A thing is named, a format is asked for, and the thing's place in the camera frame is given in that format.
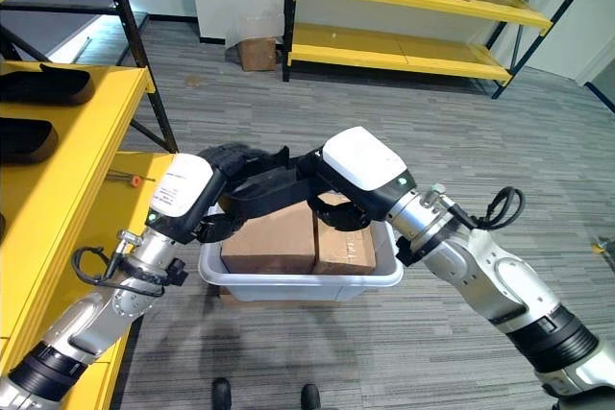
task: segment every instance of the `baseboard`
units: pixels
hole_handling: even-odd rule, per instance
[[[226,40],[224,38],[199,36],[199,42],[201,42],[201,43],[212,43],[214,45],[224,45]]]
[[[198,23],[199,18],[196,16],[182,16],[179,14],[155,14],[149,13],[149,17],[153,21],[176,21],[179,23]]]
[[[591,91],[592,93],[594,93],[598,99],[600,101],[602,101],[604,103],[604,105],[611,109],[611,112],[613,112],[615,114],[615,103],[613,103],[604,93],[602,93],[601,91],[599,91],[595,85],[593,85],[591,82],[588,82],[585,84],[585,86],[587,88],[589,88],[589,91]]]

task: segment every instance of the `small cardboard box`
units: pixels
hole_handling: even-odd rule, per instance
[[[244,71],[273,71],[276,68],[276,40],[273,37],[241,40],[239,56]]]
[[[311,209],[302,202],[248,221],[222,243],[221,257],[231,273],[310,274],[316,257]]]
[[[347,202],[338,194],[323,194],[331,205]],[[316,219],[318,249],[313,274],[366,276],[376,267],[376,255],[369,228],[342,232]]]

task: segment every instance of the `gray carpet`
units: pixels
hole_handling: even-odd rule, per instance
[[[589,247],[592,234],[615,234],[615,115],[584,88],[531,69],[498,101],[460,79],[286,84],[279,66],[244,73],[193,25],[150,22],[144,41],[185,152],[241,140],[299,154],[360,124],[420,186],[445,183],[472,213],[520,187],[526,211],[496,239],[615,342],[615,275]],[[147,100],[138,119],[156,128]],[[123,149],[158,148],[131,129]],[[307,382],[344,410],[551,408],[525,359],[420,263],[339,307],[225,308],[196,273],[198,253],[181,251],[191,275],[144,318],[112,408],[209,409],[217,376],[234,386],[233,409],[298,408]]]

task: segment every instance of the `metal rod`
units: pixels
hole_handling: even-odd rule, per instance
[[[521,44],[521,37],[523,35],[523,25],[519,25],[519,29],[517,30],[517,36],[515,37],[515,47],[512,50],[512,58],[510,60],[510,69],[515,67],[515,63],[517,62],[517,54],[519,53],[519,45]]]
[[[510,80],[508,81],[508,84],[506,86],[499,87],[493,93],[493,95],[491,95],[492,99],[497,100],[500,97],[500,95],[504,92],[504,90],[508,88],[508,86],[510,85],[512,80],[516,77],[517,73],[523,68],[523,66],[526,65],[526,63],[531,58],[531,56],[536,51],[536,49],[540,46],[542,41],[549,36],[551,31],[554,29],[555,24],[557,24],[557,21],[559,21],[559,19],[562,17],[562,15],[568,10],[568,8],[573,3],[573,1],[574,0],[564,0],[561,3],[559,8],[557,9],[557,12],[555,12],[555,14],[551,18],[551,21],[553,23],[552,27],[549,29],[549,31],[547,31],[546,34],[544,34],[543,36],[538,36],[534,40],[534,42],[529,46],[529,49],[527,50],[527,52],[519,59],[518,62],[515,63],[514,67],[512,67],[510,69],[510,76],[511,77],[510,77]]]
[[[487,40],[487,43],[485,43],[485,47],[487,47],[489,50],[491,50],[491,47],[493,47],[493,44],[496,43],[496,40],[498,39],[498,37],[500,36],[502,31],[506,27],[506,24],[508,24],[508,23],[506,23],[505,21],[500,21],[498,23],[498,26],[496,27],[496,29],[491,34],[491,37],[489,38],[489,40]]]
[[[2,37],[7,38],[14,45],[22,49],[32,58],[38,61],[51,62],[47,57],[45,57],[42,53],[40,53],[35,47],[26,42],[23,38],[17,36],[16,34],[9,31],[4,26],[0,26],[0,34]]]
[[[94,5],[61,5],[61,4],[39,4],[22,2],[3,2],[0,4],[0,11],[7,12],[50,12],[50,13],[85,13],[85,14],[113,14],[119,13],[113,6],[94,6]]]
[[[131,5],[128,0],[113,0],[113,2],[115,3],[115,8],[118,11],[119,17],[122,20],[122,27],[124,28],[124,33],[128,38],[128,43],[130,44],[133,57],[135,57],[136,65],[138,67],[147,67],[150,71],[150,77],[152,79],[155,92],[149,93],[148,96],[152,109],[154,110],[154,114],[156,115],[156,120],[158,120],[160,130],[162,131],[162,136],[164,137],[165,144],[162,147],[170,153],[177,153],[179,151],[177,142],[175,140],[175,136],[173,135],[173,130],[169,124],[169,119],[166,116],[166,111],[164,110],[164,105],[162,104],[162,99],[158,92],[158,86],[154,80],[154,73],[152,72],[152,68],[147,59],[145,47],[143,46],[141,36],[138,32],[138,27],[136,26],[135,16],[133,15]]]
[[[143,133],[145,136],[150,138],[156,144],[158,144],[163,149],[168,151],[168,148],[167,148],[166,143],[164,142],[164,140],[162,138],[160,138],[157,134],[152,132],[150,129],[145,127],[143,124],[139,123],[137,120],[135,120],[135,119],[131,120],[131,127],[133,127],[134,129],[138,130],[139,132]]]
[[[71,63],[75,63],[79,60],[79,58],[81,57],[81,55],[84,53],[84,51],[86,50],[87,46],[91,43],[92,38],[88,37],[86,38],[86,41],[84,42],[84,44],[81,46],[81,48],[79,49],[79,51],[77,52],[77,54],[75,55],[75,58],[73,58],[73,60],[71,61]]]
[[[139,34],[139,36],[141,36],[141,31],[143,30],[143,27],[145,26],[145,23],[147,23],[147,21],[149,20],[149,17],[150,17],[150,15],[148,13],[145,13],[145,17],[143,18],[143,21],[141,21],[141,23],[138,25],[138,34]],[[119,56],[119,58],[115,62],[115,65],[116,66],[121,66],[122,65],[122,61],[126,58],[126,55],[128,55],[128,53],[130,51],[131,51],[131,44],[130,43],[126,43],[126,46],[124,47],[124,50],[122,50],[122,54]]]
[[[519,53],[519,45],[521,44],[521,35],[523,34],[523,25],[519,25],[517,36],[515,37],[515,47],[512,49],[512,58],[510,59],[510,69],[515,67],[517,62],[517,54]]]
[[[2,54],[5,60],[21,61],[19,52],[14,47],[12,42],[5,37],[0,31],[0,54]]]
[[[292,36],[295,27],[295,0],[284,0],[284,36],[282,51],[282,79],[290,80],[290,66],[288,66],[288,54],[292,50]]]

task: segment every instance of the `black tray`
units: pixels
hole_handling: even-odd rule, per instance
[[[78,106],[94,94],[94,82],[87,71],[46,64],[41,64],[40,70],[0,76],[0,100]]]

